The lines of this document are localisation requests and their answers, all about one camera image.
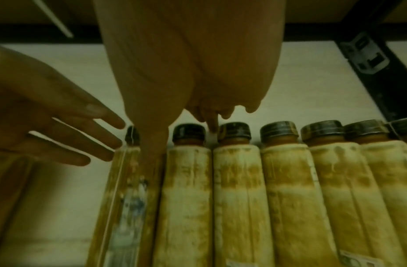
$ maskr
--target bottle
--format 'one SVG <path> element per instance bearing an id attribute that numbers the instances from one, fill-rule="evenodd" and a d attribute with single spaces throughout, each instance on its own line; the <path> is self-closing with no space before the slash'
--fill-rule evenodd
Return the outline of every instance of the bottle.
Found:
<path id="1" fill-rule="evenodd" d="M 205 128 L 180 124 L 168 149 L 153 267 L 211 267 L 212 153 Z"/>
<path id="2" fill-rule="evenodd" d="M 274 267 L 260 151 L 249 126 L 227 123 L 213 151 L 215 267 Z"/>
<path id="3" fill-rule="evenodd" d="M 391 140 L 380 120 L 346 125 L 347 140 L 360 144 L 407 258 L 407 144 Z"/>
<path id="4" fill-rule="evenodd" d="M 260 129 L 275 266 L 339 267 L 313 159 L 298 136 L 291 121 Z"/>
<path id="5" fill-rule="evenodd" d="M 397 137 L 407 143 L 407 118 L 391 121 L 388 123 L 388 126 L 391 129 L 391 133 L 394 133 Z"/>
<path id="6" fill-rule="evenodd" d="M 29 181 L 33 166 L 34 160 L 30 157 L 0 151 L 0 237 Z"/>
<path id="7" fill-rule="evenodd" d="M 143 170 L 136 128 L 125 140 L 115 151 L 86 267 L 151 265 L 163 160 Z"/>
<path id="8" fill-rule="evenodd" d="M 339 121 L 309 124 L 301 136 L 313 156 L 341 262 L 345 266 L 406 266 L 359 144 L 344 139 Z"/>

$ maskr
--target barcode sticker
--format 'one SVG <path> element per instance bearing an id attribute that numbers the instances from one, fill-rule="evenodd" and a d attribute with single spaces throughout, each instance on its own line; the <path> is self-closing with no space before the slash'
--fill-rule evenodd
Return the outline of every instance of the barcode sticker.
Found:
<path id="1" fill-rule="evenodd" d="M 385 267 L 381 259 L 340 250 L 340 261 L 347 267 Z"/>
<path id="2" fill-rule="evenodd" d="M 225 267 L 258 267 L 257 263 L 241 263 L 233 260 L 226 260 Z"/>

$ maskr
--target plastic bottle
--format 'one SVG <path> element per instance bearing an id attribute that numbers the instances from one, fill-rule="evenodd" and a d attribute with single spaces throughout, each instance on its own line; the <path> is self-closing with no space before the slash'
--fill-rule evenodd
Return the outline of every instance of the plastic bottle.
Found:
<path id="1" fill-rule="evenodd" d="M 0 151 L 0 237 L 29 181 L 34 160 Z"/>
<path id="2" fill-rule="evenodd" d="M 357 143 L 339 121 L 302 128 L 318 173 L 331 229 L 346 266 L 406 266 L 381 192 Z"/>
<path id="3" fill-rule="evenodd" d="M 390 132 L 407 143 L 407 118 L 388 123 Z"/>
<path id="4" fill-rule="evenodd" d="M 167 152 L 153 267 L 213 264 L 212 153 L 205 129 L 181 124 Z"/>
<path id="5" fill-rule="evenodd" d="M 391 140 L 380 120 L 356 122 L 344 129 L 346 139 L 360 144 L 407 258 L 407 144 Z"/>
<path id="6" fill-rule="evenodd" d="M 338 267 L 337 249 L 309 148 L 296 126 L 279 121 L 260 129 L 275 265 Z"/>
<path id="7" fill-rule="evenodd" d="M 220 127 L 213 151 L 215 267 L 275 265 L 260 151 L 249 126 Z"/>
<path id="8" fill-rule="evenodd" d="M 139 134 L 129 127 L 115 151 L 86 267 L 151 265 L 163 160 L 138 167 Z"/>

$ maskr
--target black cap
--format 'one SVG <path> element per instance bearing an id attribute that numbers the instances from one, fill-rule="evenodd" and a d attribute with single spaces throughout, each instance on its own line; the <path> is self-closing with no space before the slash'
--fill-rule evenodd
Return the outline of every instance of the black cap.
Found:
<path id="1" fill-rule="evenodd" d="M 344 135 L 344 128 L 339 121 L 320 121 L 304 126 L 301 130 L 303 141 L 326 135 Z"/>
<path id="2" fill-rule="evenodd" d="M 244 122 L 230 122 L 220 126 L 218 141 L 228 138 L 252 139 L 249 126 Z"/>
<path id="3" fill-rule="evenodd" d="M 174 128 L 172 141 L 175 142 L 180 139 L 198 139 L 204 141 L 205 134 L 205 127 L 202 125 L 194 123 L 180 124 Z"/>
<path id="4" fill-rule="evenodd" d="M 292 121 L 277 121 L 260 128 L 260 140 L 263 143 L 266 142 L 269 138 L 282 135 L 299 136 L 296 125 Z"/>
<path id="5" fill-rule="evenodd" d="M 407 135 L 407 118 L 391 121 L 388 124 L 389 127 L 393 129 L 393 132 L 395 132 L 396 134 Z"/>
<path id="6" fill-rule="evenodd" d="M 127 143 L 134 143 L 135 145 L 140 144 L 139 132 L 137 131 L 136 127 L 129 126 L 127 128 L 127 133 L 125 134 L 124 140 Z"/>
<path id="7" fill-rule="evenodd" d="M 363 135 L 388 134 L 389 131 L 381 120 L 359 121 L 344 126 L 345 137 L 353 139 Z"/>

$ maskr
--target hand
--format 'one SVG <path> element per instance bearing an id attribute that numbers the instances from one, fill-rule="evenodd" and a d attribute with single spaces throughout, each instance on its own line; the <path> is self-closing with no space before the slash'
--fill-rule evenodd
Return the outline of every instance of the hand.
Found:
<path id="1" fill-rule="evenodd" d="M 78 166 L 90 162 L 86 155 L 30 133 L 35 131 L 110 161 L 113 157 L 111 150 L 79 132 L 110 148 L 120 147 L 121 140 L 94 119 L 102 119 L 119 129 L 125 126 L 119 116 L 55 69 L 0 47 L 0 150 Z"/>
<path id="2" fill-rule="evenodd" d="M 183 109 L 216 132 L 219 114 L 256 111 L 272 82 L 285 0 L 95 0 L 95 9 L 144 160 L 165 150 Z"/>

